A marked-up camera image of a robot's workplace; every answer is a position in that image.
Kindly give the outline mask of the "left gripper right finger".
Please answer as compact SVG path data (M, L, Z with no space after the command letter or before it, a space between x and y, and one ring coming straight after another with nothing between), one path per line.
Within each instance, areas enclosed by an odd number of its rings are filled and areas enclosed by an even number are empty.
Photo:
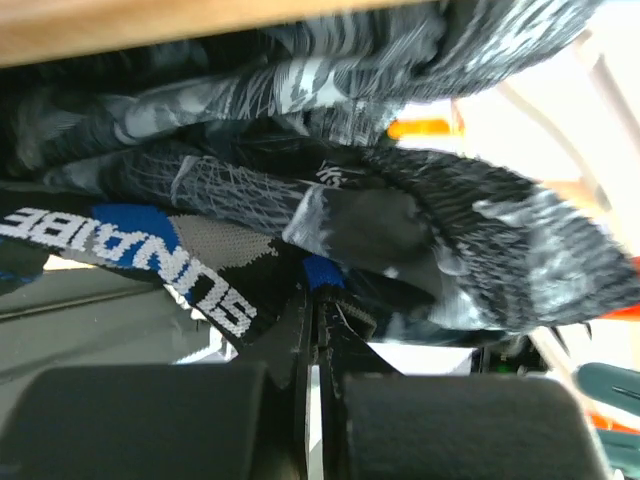
M405 376L329 302L316 312L328 479L607 479L574 397L514 375Z

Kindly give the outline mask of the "white round clip hanger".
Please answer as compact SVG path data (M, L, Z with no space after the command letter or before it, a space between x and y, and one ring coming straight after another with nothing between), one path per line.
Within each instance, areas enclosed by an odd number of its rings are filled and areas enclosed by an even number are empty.
M639 9L600 12L572 45L459 99L464 148L553 188L639 253Z

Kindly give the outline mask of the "black blue sock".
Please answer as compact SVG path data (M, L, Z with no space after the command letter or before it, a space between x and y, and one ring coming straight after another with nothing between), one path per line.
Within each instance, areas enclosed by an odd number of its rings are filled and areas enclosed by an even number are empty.
M428 319L435 260L408 196L324 191L273 216L211 215L148 201L1 195L1 244L37 271L66 258L172 287L236 347L255 343L302 284L359 320L368 338L440 343Z

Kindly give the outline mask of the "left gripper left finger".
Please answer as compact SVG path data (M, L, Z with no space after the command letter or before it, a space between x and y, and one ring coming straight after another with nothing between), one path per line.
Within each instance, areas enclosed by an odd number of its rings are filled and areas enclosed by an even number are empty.
M5 479L304 479L312 302L227 363L57 368L1 433Z

